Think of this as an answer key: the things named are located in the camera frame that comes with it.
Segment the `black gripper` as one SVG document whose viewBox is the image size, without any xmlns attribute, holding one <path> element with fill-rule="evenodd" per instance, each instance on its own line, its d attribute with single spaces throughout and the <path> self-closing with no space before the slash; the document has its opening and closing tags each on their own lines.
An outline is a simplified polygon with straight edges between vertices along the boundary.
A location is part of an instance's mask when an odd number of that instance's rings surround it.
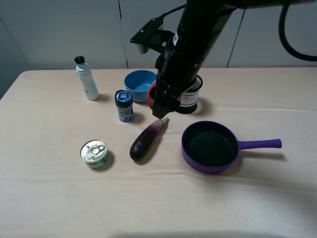
<svg viewBox="0 0 317 238">
<path fill-rule="evenodd" d="M 175 39 L 165 50 L 156 87 L 149 90 L 155 117 L 162 119 L 178 109 L 178 97 L 193 84 L 229 17 L 229 9 L 216 12 L 184 10 Z"/>
</svg>

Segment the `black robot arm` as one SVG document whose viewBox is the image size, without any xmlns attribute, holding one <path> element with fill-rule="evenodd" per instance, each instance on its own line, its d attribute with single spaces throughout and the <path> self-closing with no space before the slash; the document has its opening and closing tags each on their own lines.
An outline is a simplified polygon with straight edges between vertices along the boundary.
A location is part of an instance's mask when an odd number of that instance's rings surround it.
<svg viewBox="0 0 317 238">
<path fill-rule="evenodd" d="M 156 62 L 156 86 L 150 90 L 153 115 L 159 119 L 176 111 L 178 98 L 193 84 L 210 50 L 236 9 L 282 6 L 278 32 L 285 50 L 305 61 L 315 56 L 302 54 L 290 46 L 285 35 L 285 19 L 291 4 L 298 0 L 189 0 L 175 35 L 168 40 Z"/>
</svg>

